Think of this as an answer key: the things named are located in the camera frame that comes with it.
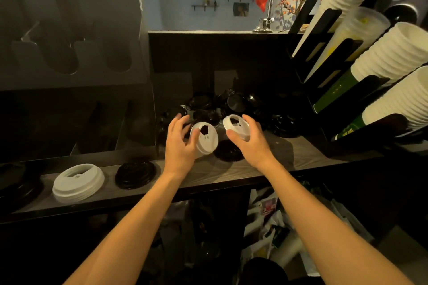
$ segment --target person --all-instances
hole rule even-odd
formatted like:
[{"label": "person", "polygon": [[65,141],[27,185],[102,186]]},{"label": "person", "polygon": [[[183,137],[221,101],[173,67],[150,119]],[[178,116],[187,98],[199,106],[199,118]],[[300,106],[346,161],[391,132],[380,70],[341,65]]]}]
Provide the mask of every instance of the person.
[{"label": "person", "polygon": [[[412,284],[295,180],[274,158],[260,124],[243,118],[249,123],[250,140],[231,130],[228,138],[270,181],[327,285]],[[162,218],[195,161],[200,132],[195,130],[185,143],[190,124],[183,126],[188,120],[189,115],[179,114],[171,121],[162,175],[64,284],[135,284]]]}]

